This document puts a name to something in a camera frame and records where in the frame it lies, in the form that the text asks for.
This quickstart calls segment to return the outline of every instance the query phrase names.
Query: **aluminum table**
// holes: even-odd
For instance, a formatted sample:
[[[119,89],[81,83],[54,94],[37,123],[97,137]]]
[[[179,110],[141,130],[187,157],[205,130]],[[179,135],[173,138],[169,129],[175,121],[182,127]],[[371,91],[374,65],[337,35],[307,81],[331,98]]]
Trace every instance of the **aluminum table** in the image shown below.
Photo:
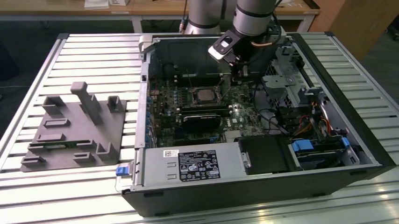
[[[338,86],[399,163],[399,106],[335,37],[303,33]],[[45,115],[46,96],[89,83],[99,100],[129,101],[121,162],[134,159],[141,34],[61,35],[0,141],[0,223],[374,223],[399,219],[399,169],[333,195],[169,217],[143,218],[115,189],[115,166],[23,173],[21,161]],[[310,69],[310,79],[318,86]]]

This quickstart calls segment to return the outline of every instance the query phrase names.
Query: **black plastic frame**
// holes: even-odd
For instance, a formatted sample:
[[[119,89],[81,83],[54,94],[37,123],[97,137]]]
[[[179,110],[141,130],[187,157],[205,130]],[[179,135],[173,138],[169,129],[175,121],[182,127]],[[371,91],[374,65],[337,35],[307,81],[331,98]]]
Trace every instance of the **black plastic frame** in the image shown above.
[[[359,133],[366,146],[382,166],[354,167],[351,169],[329,170],[311,174],[293,173],[290,176],[274,176],[258,180],[223,183],[205,183],[199,181],[195,186],[182,183],[181,186],[173,188],[126,189],[123,190],[123,198],[142,216],[165,216],[271,201],[325,196],[357,181],[371,179],[397,166],[302,36],[299,34],[293,34],[291,36],[306,59],[311,62],[311,66],[327,86],[334,100],[343,109],[355,131]],[[263,207],[267,207],[267,204],[254,207],[254,209]]]

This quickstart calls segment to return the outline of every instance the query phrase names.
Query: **wooden table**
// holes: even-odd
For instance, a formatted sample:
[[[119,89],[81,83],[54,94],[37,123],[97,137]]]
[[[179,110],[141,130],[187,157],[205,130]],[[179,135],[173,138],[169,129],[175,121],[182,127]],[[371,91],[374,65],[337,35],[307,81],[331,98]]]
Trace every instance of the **wooden table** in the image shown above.
[[[0,21],[130,20],[137,33],[143,32],[142,20],[181,20],[183,11],[183,0],[131,0],[102,10],[86,10],[85,0],[0,0]],[[277,9],[279,20],[301,21],[298,32],[309,30],[319,12],[303,0]]]

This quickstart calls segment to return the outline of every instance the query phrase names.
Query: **blue latch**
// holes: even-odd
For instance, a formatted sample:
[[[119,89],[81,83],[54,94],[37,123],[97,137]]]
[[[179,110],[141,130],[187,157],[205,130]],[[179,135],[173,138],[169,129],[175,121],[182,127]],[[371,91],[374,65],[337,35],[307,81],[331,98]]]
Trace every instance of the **blue latch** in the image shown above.
[[[302,151],[302,150],[314,150],[314,145],[310,140],[297,140],[293,144],[294,152]]]
[[[129,175],[130,175],[130,167],[117,168],[117,176],[129,176]]]
[[[346,148],[351,146],[350,140],[346,137],[342,138],[342,142]]]

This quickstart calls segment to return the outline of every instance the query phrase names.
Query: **warning label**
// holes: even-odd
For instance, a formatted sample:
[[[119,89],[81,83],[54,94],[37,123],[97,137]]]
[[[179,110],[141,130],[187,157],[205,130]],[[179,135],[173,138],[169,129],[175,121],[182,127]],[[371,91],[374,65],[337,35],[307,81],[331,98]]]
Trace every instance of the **warning label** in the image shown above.
[[[179,153],[179,168],[183,182],[221,178],[217,151]]]

